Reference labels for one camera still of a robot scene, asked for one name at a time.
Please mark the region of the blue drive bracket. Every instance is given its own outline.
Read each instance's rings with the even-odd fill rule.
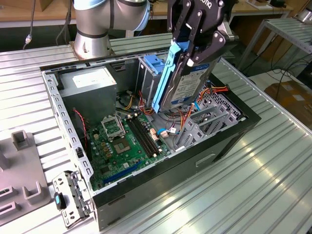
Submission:
[[[157,75],[164,70],[165,64],[156,55],[146,55],[144,60]]]
[[[185,52],[189,46],[189,43],[190,43],[189,41],[181,43],[174,42],[170,46],[167,61],[152,103],[152,108],[156,113],[158,113],[160,110],[161,98],[166,90],[168,82],[170,81],[171,74],[174,72],[176,68],[176,64],[174,63],[175,57],[178,56],[180,53]]]

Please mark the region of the cardboard box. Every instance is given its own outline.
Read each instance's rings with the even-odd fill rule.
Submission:
[[[264,90],[275,99],[278,83]],[[312,91],[305,89],[295,81],[282,82],[279,88],[277,102],[295,116],[299,121],[312,129]]]
[[[53,0],[36,0],[35,11],[44,11],[45,8]],[[0,0],[0,5],[13,6],[31,10],[33,8],[33,0]]]

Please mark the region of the workbench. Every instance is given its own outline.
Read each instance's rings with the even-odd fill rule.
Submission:
[[[300,50],[303,50],[307,54],[312,53],[312,25],[304,24],[294,18],[265,19],[262,21],[252,40],[245,49],[239,62],[238,69],[241,69],[245,64],[248,55],[266,28],[270,29],[271,33],[264,41],[263,45],[258,51],[258,54],[261,54],[267,48],[270,41],[276,34],[298,47],[298,49],[294,51],[290,58],[294,58]],[[292,60],[290,60],[284,67],[287,68],[291,61]]]
[[[116,54],[169,46],[171,34],[112,40]],[[75,61],[69,45],[0,53],[0,139],[34,134],[52,179],[73,170],[39,67]],[[312,132],[227,61],[213,74],[262,119],[220,161],[109,226],[104,233],[303,233],[312,225]],[[54,201],[0,233],[98,233],[88,218],[66,230]]]

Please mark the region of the connector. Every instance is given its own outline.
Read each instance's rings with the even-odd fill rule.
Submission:
[[[25,39],[25,44],[28,45],[31,42],[32,38],[33,38],[32,35],[28,34],[28,36]]]

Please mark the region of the ram slot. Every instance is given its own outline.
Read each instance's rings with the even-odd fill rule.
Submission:
[[[145,129],[141,126],[139,121],[136,119],[127,120],[128,125],[137,138],[138,142],[142,146],[143,150],[149,158],[153,157],[154,154],[158,154],[158,149],[152,142],[150,136],[146,133]]]
[[[140,133],[143,133],[143,137],[144,139],[147,141],[148,146],[152,149],[154,154],[158,154],[158,148],[155,146],[154,141],[151,139],[151,137],[148,135],[148,133],[146,132],[146,130],[143,128],[141,122],[136,118],[134,119],[134,124],[136,126],[136,128],[138,129],[138,131]]]

